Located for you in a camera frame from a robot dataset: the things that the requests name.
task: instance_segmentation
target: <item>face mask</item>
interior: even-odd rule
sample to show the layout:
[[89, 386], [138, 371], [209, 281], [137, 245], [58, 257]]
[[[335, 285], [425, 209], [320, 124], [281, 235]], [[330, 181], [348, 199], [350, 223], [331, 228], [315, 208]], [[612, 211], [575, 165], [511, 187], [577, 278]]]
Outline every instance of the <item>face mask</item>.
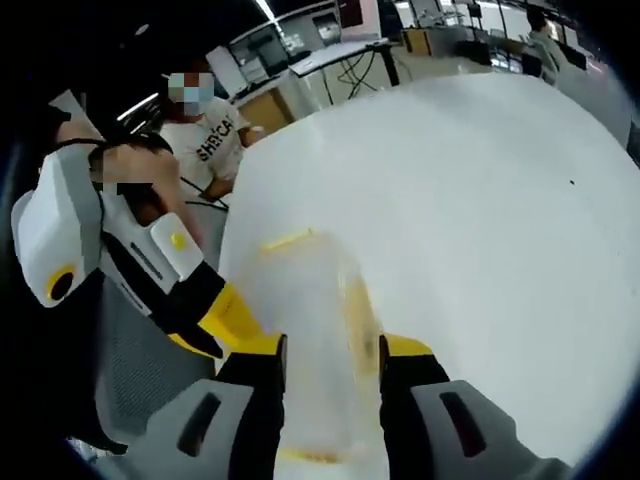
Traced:
[[174, 73], [169, 77], [169, 98], [183, 104], [185, 115], [201, 115], [214, 97], [215, 79], [210, 73], [198, 75], [197, 87], [185, 87], [184, 75], [181, 73]]

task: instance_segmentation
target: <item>gray chair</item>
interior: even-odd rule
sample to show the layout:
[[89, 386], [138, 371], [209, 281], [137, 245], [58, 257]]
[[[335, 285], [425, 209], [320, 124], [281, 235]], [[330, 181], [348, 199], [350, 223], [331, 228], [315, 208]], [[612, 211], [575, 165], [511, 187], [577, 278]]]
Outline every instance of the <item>gray chair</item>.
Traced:
[[[190, 205], [204, 227], [205, 258], [217, 268], [226, 213], [206, 203]], [[192, 383], [215, 375], [214, 360], [178, 346], [106, 279], [100, 305], [100, 355], [95, 391], [104, 433], [129, 444], [149, 417]]]

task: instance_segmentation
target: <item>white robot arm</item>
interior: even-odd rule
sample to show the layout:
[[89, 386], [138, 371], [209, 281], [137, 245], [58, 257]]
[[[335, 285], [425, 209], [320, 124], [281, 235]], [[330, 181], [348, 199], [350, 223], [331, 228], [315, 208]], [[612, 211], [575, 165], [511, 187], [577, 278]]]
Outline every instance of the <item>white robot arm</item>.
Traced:
[[250, 321], [242, 299], [204, 261], [177, 215], [142, 226], [125, 195], [98, 191], [87, 149], [78, 143], [87, 141], [47, 156], [36, 189], [13, 207], [15, 251], [29, 288], [42, 305], [55, 307], [100, 269], [172, 340], [222, 356], [212, 335], [230, 316]]

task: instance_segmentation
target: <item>person's arm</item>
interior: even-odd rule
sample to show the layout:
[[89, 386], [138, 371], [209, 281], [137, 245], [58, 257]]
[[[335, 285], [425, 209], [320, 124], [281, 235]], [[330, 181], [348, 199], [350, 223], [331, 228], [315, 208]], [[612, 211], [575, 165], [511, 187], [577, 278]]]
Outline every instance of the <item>person's arm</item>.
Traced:
[[[64, 120], [66, 121], [60, 123], [57, 128], [56, 144], [79, 138], [103, 140], [90, 125], [68, 118]], [[93, 145], [87, 145], [88, 151], [94, 148]], [[104, 153], [102, 171], [99, 174], [100, 178], [97, 180], [104, 182], [151, 183], [165, 209], [165, 212], [159, 212], [159, 214], [173, 212], [178, 215], [196, 243], [201, 244], [200, 229], [182, 199], [180, 169], [178, 161], [171, 152], [120, 145]]]
[[215, 202], [219, 198], [231, 193], [233, 190], [233, 182], [231, 180], [223, 180], [214, 178], [211, 183], [200, 194], [200, 197], [209, 202]]
[[[214, 99], [209, 106], [209, 112], [217, 109], [224, 110], [226, 112], [227, 118], [231, 121], [233, 128], [238, 132], [240, 143], [244, 148], [249, 148], [251, 145], [264, 138], [264, 128], [252, 126], [251, 123], [242, 116], [240, 110], [231, 105], [228, 101], [222, 100], [221, 98]], [[208, 112], [205, 112], [205, 115], [207, 118], [209, 117]]]

